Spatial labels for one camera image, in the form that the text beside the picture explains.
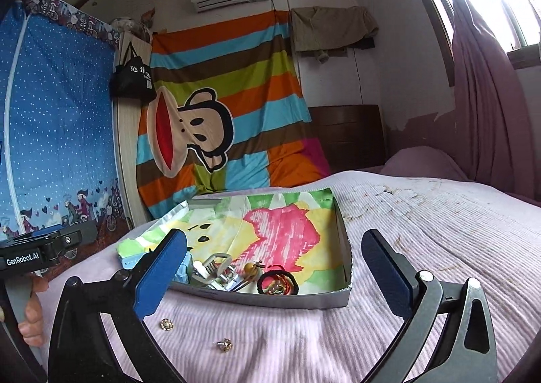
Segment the person's left hand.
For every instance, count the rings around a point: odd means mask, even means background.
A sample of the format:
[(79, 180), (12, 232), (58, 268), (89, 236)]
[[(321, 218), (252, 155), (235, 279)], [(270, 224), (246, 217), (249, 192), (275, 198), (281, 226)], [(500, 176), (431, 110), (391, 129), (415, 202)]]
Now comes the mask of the person's left hand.
[(38, 294), (48, 289), (45, 279), (31, 274), (31, 291), (24, 309), (25, 319), (18, 324), (18, 330), (26, 344), (33, 347), (42, 347), (45, 343), (43, 309)]

